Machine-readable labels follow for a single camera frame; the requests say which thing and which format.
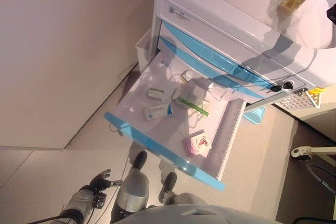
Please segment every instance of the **tiled floor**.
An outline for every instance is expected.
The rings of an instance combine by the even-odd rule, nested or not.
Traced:
[[[103,114],[117,105],[122,89],[115,90],[66,150],[0,152],[0,223],[26,223],[57,215],[72,194],[102,170],[112,169],[111,178],[120,179],[131,140],[115,132]],[[175,192],[193,193],[212,205],[275,219],[297,126],[273,106],[266,108],[260,125],[243,119],[222,178],[226,189],[217,191],[177,171]],[[149,153],[143,168],[150,183],[149,205],[159,205],[159,162]],[[106,191],[107,202],[113,192],[113,188]],[[109,223],[112,205],[98,223]],[[102,213],[96,210],[92,223]]]

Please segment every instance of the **blue drawer trim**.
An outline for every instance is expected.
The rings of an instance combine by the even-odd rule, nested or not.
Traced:
[[[173,44],[171,44],[168,40],[164,39],[163,37],[160,37],[160,39],[165,43],[166,46],[168,46],[181,60],[183,60],[185,63],[190,65],[192,68],[196,69],[197,71],[201,72],[205,76],[208,76],[210,79],[212,79],[214,82],[217,82],[218,84],[232,88],[233,90],[239,91],[241,93],[250,95],[252,97],[257,97],[260,99],[263,99],[264,97],[256,94],[255,92],[245,88],[244,86],[240,85],[239,83],[231,80],[230,78],[227,78],[226,76],[218,73],[211,67],[207,66],[206,64],[200,62],[199,60],[195,59],[191,55],[187,54],[186,52],[182,51],[181,49],[177,48]]]
[[[165,21],[163,21],[163,24],[183,45],[216,68],[231,74],[239,80],[253,83],[256,86],[260,86],[266,89],[270,89],[273,86],[268,81],[243,68],[241,65],[233,62],[228,57],[216,52],[200,41],[180,31],[176,27],[168,24]]]
[[[180,156],[176,155],[174,152],[170,151],[163,145],[156,142],[154,139],[150,138],[149,136],[141,133],[136,128],[129,125],[127,122],[119,119],[115,115],[111,114],[110,112],[106,112],[104,117],[112,123],[115,127],[117,127],[122,133],[131,137],[134,141],[145,145],[147,148],[151,149],[154,153],[163,155],[164,157],[171,160],[175,165],[178,166],[178,169],[183,171],[184,173],[197,178],[198,180],[218,189],[224,190],[224,185],[219,180],[215,179],[208,173],[205,173],[201,169],[197,168],[196,166],[188,163],[186,160],[181,158]]]

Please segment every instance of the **mesh basket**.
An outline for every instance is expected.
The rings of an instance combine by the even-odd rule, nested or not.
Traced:
[[[279,104],[287,110],[317,108],[321,106],[321,94],[309,94],[304,92],[302,95],[292,94],[281,100]]]

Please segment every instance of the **label sticker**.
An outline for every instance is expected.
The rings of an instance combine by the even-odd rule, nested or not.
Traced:
[[[171,14],[177,15],[179,18],[181,18],[185,21],[189,21],[191,19],[190,15],[186,14],[185,12],[179,10],[178,8],[176,8],[175,6],[172,6],[172,5],[169,6],[169,12]]]

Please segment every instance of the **open drawer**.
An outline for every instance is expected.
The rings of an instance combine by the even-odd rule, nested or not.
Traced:
[[[193,79],[184,85],[181,74],[185,71],[191,71]],[[209,101],[208,116],[171,100],[174,91],[182,86]],[[162,101],[149,99],[149,88],[164,90]],[[144,108],[167,102],[171,102],[173,114],[150,121],[144,119]],[[155,56],[114,111],[106,112],[104,116],[125,135],[176,165],[179,170],[223,190],[220,179],[245,104],[238,91],[212,82],[174,52],[166,50]],[[212,149],[207,157],[190,157],[183,140],[200,130],[206,133]]]

